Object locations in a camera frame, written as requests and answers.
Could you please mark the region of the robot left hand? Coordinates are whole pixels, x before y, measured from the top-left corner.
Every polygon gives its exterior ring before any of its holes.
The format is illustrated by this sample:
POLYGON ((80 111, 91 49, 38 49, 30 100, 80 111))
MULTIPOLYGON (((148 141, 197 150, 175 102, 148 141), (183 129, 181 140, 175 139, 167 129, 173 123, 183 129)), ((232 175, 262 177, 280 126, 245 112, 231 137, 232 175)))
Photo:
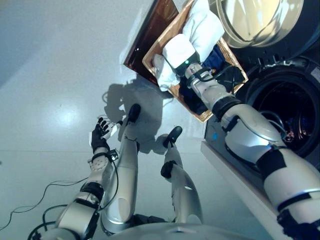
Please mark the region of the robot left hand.
POLYGON ((93 154, 100 152, 107 153, 110 151, 107 140, 112 137, 122 125, 122 120, 111 122, 107 121, 106 118, 99 117, 93 131, 89 134, 89 143, 93 154))

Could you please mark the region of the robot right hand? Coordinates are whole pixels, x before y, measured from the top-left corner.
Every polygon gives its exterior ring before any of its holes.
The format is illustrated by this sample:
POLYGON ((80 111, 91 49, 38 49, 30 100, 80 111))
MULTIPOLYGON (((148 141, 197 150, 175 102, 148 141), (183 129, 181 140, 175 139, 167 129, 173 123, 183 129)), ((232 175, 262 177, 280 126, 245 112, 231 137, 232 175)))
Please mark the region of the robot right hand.
POLYGON ((199 64, 200 56, 189 39, 182 33, 170 39, 162 49, 162 55, 180 77, 191 64, 199 64))

